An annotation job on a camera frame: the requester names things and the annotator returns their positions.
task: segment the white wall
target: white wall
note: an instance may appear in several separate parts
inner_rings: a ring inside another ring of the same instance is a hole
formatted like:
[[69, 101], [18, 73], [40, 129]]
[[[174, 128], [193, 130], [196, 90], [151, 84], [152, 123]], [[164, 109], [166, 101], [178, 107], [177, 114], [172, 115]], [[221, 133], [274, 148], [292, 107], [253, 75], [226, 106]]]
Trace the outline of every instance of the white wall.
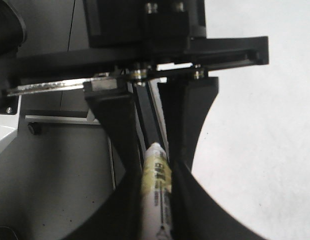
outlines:
[[193, 174], [269, 240], [310, 240], [310, 0], [207, 0], [209, 38], [269, 36], [270, 65], [212, 72]]

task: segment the black caster wheel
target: black caster wheel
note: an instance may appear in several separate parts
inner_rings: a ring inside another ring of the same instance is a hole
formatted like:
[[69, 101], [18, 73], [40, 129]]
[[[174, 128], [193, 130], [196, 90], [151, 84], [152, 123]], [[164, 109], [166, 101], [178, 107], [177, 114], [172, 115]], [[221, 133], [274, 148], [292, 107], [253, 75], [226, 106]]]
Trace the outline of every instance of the black caster wheel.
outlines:
[[33, 135], [40, 135], [42, 133], [42, 127], [38, 122], [30, 122], [27, 126], [28, 130]]

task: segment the yellow label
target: yellow label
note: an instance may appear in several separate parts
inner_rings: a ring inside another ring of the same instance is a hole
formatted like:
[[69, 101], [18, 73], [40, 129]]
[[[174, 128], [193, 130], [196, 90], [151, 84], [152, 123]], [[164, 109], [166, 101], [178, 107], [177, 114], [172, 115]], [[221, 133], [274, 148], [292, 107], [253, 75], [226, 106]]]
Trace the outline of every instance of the yellow label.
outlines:
[[141, 194], [146, 195], [151, 190], [172, 189], [172, 171], [165, 160], [161, 156], [151, 155], [146, 158], [143, 168]]

